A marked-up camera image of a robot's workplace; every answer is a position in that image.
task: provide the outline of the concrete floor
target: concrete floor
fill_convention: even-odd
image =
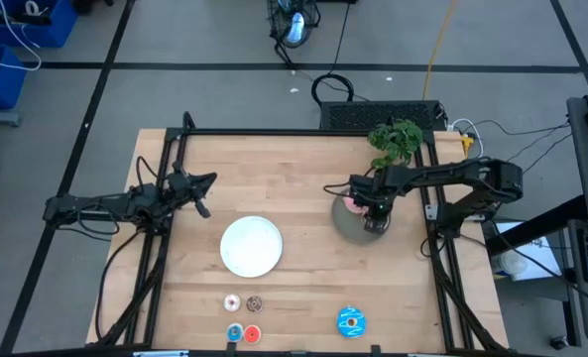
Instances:
[[[23,117],[22,126],[0,126],[0,342],[44,227],[45,199],[58,189],[125,3],[117,0],[106,8],[99,2],[91,16],[78,20],[64,48],[40,50],[47,62],[90,62],[97,69],[29,73],[14,109]],[[457,3],[437,64],[578,66],[549,0]],[[559,3],[588,59],[588,0]],[[339,63],[426,64],[447,4],[361,0],[351,8]],[[322,23],[307,44],[292,52],[294,61],[333,61],[346,6],[319,6]],[[264,0],[137,0],[116,61],[278,63],[265,17]],[[17,54],[32,60],[22,50]],[[440,100],[452,119],[492,119],[515,132],[564,122],[565,100],[588,88],[582,73],[551,73],[551,67],[542,73],[472,71],[477,70],[435,72],[429,98]],[[357,94],[373,100],[419,99],[424,80],[422,71],[409,69],[338,72],[351,79]],[[178,126],[184,110],[198,127],[316,128],[319,109],[309,91],[310,82],[299,73],[255,66],[113,69],[70,191],[121,190],[138,130]],[[321,87],[320,96],[340,100],[344,93]],[[537,138],[509,137],[491,124],[479,130],[486,154],[503,159]],[[526,168],[566,133],[563,129],[542,140],[516,163]],[[525,186],[525,198],[504,206],[500,215],[528,219],[579,194],[570,141],[529,171]],[[56,235],[15,351],[83,345],[107,249],[108,244],[74,234]],[[559,352],[547,347],[548,337],[563,333],[554,325],[562,323],[557,302],[507,291],[501,304],[514,348],[588,356],[588,341],[584,348]]]

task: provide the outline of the white plate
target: white plate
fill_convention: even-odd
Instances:
[[[271,271],[283,254],[283,237],[274,223],[248,216],[230,224],[221,238],[221,258],[232,273],[243,278]]]

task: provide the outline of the green plant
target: green plant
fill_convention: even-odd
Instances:
[[[382,158],[374,159],[371,166],[383,169],[401,159],[404,165],[411,163],[412,153],[423,140],[421,129],[410,120],[398,120],[393,125],[380,124],[369,133],[369,143],[378,150],[385,151]]]

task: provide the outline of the wooden table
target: wooden table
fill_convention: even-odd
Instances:
[[[164,134],[140,131],[126,186],[137,182],[137,156],[158,166]],[[437,132],[435,138],[442,163],[464,159],[457,133]],[[426,232],[418,190],[396,199],[389,231],[368,246],[344,241],[332,225],[334,197],[322,186],[365,172],[378,155],[365,138],[189,137],[185,169],[196,175],[218,173],[204,201],[212,216],[201,218],[191,204],[176,213],[154,348],[221,350],[227,326],[240,322],[259,325],[263,338],[256,345],[241,342],[239,350],[368,352],[372,344],[380,344],[385,352],[444,352],[432,268],[419,253]],[[153,181],[146,170],[142,173],[144,181]],[[469,189],[447,186],[445,193],[454,201]],[[430,197],[436,199],[433,191]],[[229,272],[219,254],[225,229],[247,215],[270,219],[284,239],[279,263],[255,279]],[[133,229],[124,226],[110,253]],[[465,223],[462,232],[483,240],[476,223]],[[117,256],[108,273],[101,311],[104,332],[133,293],[142,242],[143,235]],[[495,339],[507,345],[485,249],[461,239],[455,245],[469,305]],[[227,312],[222,302],[228,294],[243,301],[257,295],[264,301],[263,311],[251,313],[243,305]],[[337,312],[348,304],[366,314],[361,338],[348,340],[337,332]],[[457,322],[456,309],[449,305]],[[142,317],[147,310],[145,304]],[[139,319],[136,341],[143,335],[144,320]],[[462,346],[457,323],[453,330],[456,345]],[[95,339],[91,328],[88,341]]]

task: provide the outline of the blue crate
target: blue crate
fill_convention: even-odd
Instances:
[[[14,56],[12,51],[0,45],[0,62],[10,65],[23,64]],[[7,68],[0,65],[0,109],[13,108],[18,101],[23,87],[26,72],[22,69]]]
[[[77,20],[77,13],[73,10],[70,0],[34,1],[41,10],[46,6],[52,9],[50,14],[52,24],[50,26],[27,25],[25,27],[26,38],[21,31],[23,25],[11,24],[12,30],[28,46],[31,46],[31,43],[27,40],[40,47],[60,48],[64,46],[73,25],[75,25],[75,20]],[[13,14],[15,11],[24,12],[25,2],[24,0],[3,0],[8,15]],[[6,24],[0,24],[0,45],[22,46],[10,33]]]

